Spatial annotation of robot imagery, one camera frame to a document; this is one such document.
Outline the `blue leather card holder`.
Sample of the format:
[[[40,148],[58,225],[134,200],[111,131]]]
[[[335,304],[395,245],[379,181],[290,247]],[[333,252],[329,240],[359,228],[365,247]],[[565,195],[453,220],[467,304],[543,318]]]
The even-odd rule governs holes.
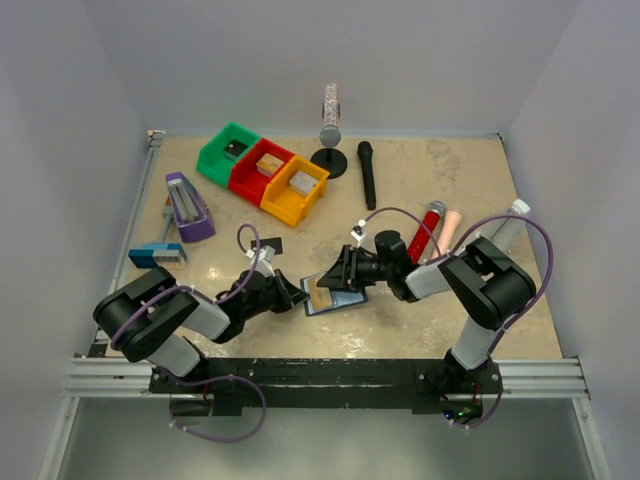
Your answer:
[[[318,278],[319,278],[319,275],[312,275],[312,276],[302,278],[300,280],[301,289],[309,294],[309,285],[316,284]],[[364,304],[368,301],[367,294],[364,291],[357,291],[357,292],[344,292],[344,291],[336,291],[336,290],[330,290],[330,291],[332,292],[335,306],[329,310],[325,310],[319,313],[311,313],[309,309],[310,302],[308,299],[303,304],[305,315],[307,317],[313,317],[313,316],[333,312],[336,310],[349,308],[352,306]]]

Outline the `gold credit card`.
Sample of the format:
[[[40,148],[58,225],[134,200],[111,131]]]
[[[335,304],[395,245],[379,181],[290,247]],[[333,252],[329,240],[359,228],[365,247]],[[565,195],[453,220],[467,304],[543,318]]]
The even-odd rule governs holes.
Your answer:
[[[309,285],[310,312],[319,313],[335,306],[332,292],[316,284]]]

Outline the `black credit card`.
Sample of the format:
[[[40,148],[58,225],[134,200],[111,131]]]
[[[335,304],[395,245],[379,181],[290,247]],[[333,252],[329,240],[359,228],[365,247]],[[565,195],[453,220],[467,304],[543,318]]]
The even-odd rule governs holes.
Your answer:
[[[261,238],[260,239],[260,250],[265,248],[270,248],[273,250],[274,255],[281,255],[284,252],[282,238],[281,237],[271,237],[271,238]],[[256,240],[251,240],[250,251],[257,251],[257,243]]]

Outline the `card stack in yellow bin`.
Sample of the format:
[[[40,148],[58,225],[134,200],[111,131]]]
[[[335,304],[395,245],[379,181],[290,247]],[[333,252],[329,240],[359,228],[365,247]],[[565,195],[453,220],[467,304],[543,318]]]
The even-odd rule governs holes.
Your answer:
[[[299,170],[289,180],[289,188],[295,193],[306,197],[313,191],[317,183],[316,178]]]

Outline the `card stack in red bin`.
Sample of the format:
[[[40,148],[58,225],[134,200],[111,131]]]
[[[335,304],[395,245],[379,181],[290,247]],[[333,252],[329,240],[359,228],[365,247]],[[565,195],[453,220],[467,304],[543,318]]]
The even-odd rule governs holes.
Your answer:
[[[266,177],[272,177],[283,165],[283,161],[271,155],[264,154],[257,162],[256,169]]]

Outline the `card stack in green bin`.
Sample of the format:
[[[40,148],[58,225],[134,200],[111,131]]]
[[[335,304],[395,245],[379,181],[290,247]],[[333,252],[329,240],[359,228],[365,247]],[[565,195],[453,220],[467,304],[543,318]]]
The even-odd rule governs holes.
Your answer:
[[[240,141],[230,141],[223,150],[224,156],[232,162],[237,162],[238,159],[244,154],[248,146]]]

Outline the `red glitter microphone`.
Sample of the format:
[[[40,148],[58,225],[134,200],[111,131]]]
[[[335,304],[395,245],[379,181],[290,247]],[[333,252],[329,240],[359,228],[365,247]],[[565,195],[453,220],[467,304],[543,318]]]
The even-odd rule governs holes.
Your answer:
[[[431,239],[431,235],[436,231],[436,228],[445,212],[446,206],[439,200],[432,201],[427,206],[427,212],[422,223],[427,227],[429,232],[425,231],[422,227],[419,227],[408,247],[409,256],[414,263],[418,263],[421,259],[427,244]]]

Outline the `black round microphone stand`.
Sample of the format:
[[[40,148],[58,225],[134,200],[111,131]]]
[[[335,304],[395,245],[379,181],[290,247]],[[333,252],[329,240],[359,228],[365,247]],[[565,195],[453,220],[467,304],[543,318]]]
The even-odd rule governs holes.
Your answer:
[[[336,148],[322,148],[311,156],[311,162],[329,173],[329,179],[343,175],[347,169],[346,156]]]

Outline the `red plastic bin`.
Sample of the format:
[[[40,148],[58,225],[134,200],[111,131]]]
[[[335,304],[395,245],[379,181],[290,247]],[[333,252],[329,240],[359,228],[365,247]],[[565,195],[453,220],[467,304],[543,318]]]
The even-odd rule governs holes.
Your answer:
[[[258,170],[258,162],[270,155],[282,162],[288,163],[294,153],[261,138],[232,168],[228,182],[228,189],[240,198],[259,207],[265,193],[265,189],[274,174],[265,175]]]

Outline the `purple metronome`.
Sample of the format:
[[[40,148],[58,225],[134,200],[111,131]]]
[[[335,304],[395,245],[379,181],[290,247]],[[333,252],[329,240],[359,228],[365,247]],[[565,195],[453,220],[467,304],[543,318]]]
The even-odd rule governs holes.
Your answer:
[[[184,243],[196,243],[215,235],[210,209],[191,181],[181,172],[166,175],[175,222]]]

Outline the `black handheld microphone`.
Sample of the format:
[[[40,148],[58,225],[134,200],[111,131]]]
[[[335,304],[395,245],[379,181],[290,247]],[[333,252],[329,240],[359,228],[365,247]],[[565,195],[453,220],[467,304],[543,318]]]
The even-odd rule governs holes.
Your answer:
[[[368,141],[362,141],[358,144],[357,155],[361,164],[363,176],[364,196],[367,209],[373,211],[376,209],[376,191],[373,172],[373,148]]]

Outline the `blue grey block tool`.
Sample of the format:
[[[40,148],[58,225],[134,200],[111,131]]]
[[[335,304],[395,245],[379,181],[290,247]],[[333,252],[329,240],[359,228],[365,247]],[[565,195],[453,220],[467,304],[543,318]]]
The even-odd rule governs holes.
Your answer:
[[[138,269],[163,267],[180,269],[186,266],[187,255],[179,242],[167,242],[166,237],[175,223],[175,213],[170,198],[166,199],[162,210],[163,224],[157,239],[139,244],[128,250],[128,258]]]

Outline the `glitter microphone on stand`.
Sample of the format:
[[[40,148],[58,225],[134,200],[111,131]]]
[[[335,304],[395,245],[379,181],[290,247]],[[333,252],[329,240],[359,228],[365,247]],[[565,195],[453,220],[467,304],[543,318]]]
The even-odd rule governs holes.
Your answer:
[[[323,127],[319,140],[325,148],[335,148],[341,141],[339,89],[336,83],[327,84],[322,105]]]

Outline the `green plastic bin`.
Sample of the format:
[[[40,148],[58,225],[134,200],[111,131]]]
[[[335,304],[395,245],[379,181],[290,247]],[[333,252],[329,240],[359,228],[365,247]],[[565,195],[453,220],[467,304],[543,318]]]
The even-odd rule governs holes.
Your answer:
[[[200,150],[197,172],[227,188],[232,169],[260,139],[258,134],[244,126],[228,123]]]

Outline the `aluminium frame rail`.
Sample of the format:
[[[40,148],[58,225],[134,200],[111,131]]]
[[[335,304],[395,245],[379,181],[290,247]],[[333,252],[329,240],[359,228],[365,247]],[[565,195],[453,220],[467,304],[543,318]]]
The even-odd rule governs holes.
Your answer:
[[[127,228],[121,243],[121,248],[117,257],[116,268],[112,274],[109,292],[114,291],[120,284],[120,281],[126,277],[128,272],[129,260],[127,252],[136,238],[139,216],[144,208],[144,202],[148,192],[148,185],[152,179],[157,157],[160,153],[166,132],[162,130],[148,131],[148,149],[142,177],[139,182],[137,193],[127,224]],[[68,397],[66,391],[63,391],[63,398],[58,409],[49,443],[45,450],[43,463],[38,475],[38,479],[57,479],[59,471],[64,459],[65,450],[71,435],[74,420],[78,410],[80,398]]]

